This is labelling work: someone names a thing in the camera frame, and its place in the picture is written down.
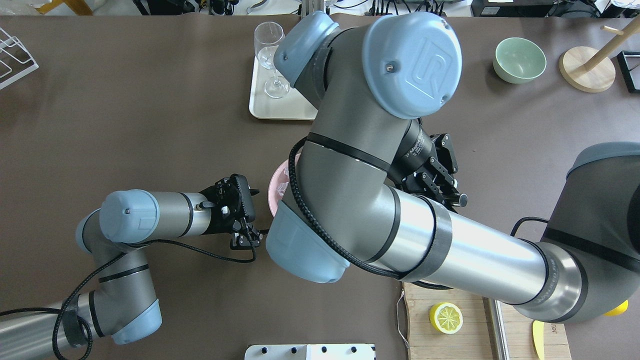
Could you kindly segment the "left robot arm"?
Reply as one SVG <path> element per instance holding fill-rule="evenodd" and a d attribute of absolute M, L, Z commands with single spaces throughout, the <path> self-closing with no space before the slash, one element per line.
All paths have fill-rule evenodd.
<path fill-rule="evenodd" d="M 96 264 L 59 303 L 1 313 L 3 360 L 64 359 L 64 351 L 110 337 L 118 345 L 148 337 L 162 311 L 144 248 L 169 244 L 236 264 L 256 259 L 258 189 L 237 173 L 196 193 L 115 191 L 78 223 L 78 246 Z"/>

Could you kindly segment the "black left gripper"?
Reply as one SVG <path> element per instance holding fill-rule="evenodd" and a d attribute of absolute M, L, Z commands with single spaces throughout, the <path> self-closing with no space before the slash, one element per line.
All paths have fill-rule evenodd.
<path fill-rule="evenodd" d="M 211 210 L 204 235 L 231 234 L 230 249 L 254 249 L 262 245 L 264 234 L 253 226 L 256 210 L 252 196 L 259 194 L 259 190 L 251 189 L 244 175 L 233 173 L 199 193 L 210 203 L 205 209 Z"/>

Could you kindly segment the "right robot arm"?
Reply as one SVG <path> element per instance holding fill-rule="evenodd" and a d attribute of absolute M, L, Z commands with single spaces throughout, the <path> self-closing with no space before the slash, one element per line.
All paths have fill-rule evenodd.
<path fill-rule="evenodd" d="M 289 185 L 266 249 L 281 268 L 320 284 L 356 265 L 514 306 L 542 322 L 582 322 L 639 289 L 639 144 L 579 153 L 542 239 L 512 237 L 386 185 L 430 151 L 418 118 L 457 89 L 462 52 L 432 13 L 342 30 L 324 11 L 291 29 L 276 68 L 317 116 L 289 155 Z"/>

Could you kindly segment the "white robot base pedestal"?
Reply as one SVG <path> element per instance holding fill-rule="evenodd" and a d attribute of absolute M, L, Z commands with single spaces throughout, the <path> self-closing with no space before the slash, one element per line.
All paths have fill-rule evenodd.
<path fill-rule="evenodd" d="M 376 360 L 374 344 L 254 344 L 247 348 L 245 360 Z"/>

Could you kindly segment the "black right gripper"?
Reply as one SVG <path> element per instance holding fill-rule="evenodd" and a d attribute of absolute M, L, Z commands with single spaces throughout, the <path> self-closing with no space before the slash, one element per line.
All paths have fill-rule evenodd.
<path fill-rule="evenodd" d="M 410 120 L 391 162 L 387 178 L 409 194 L 421 194 L 454 207 L 458 164 L 449 133 L 428 135 L 419 120 Z"/>

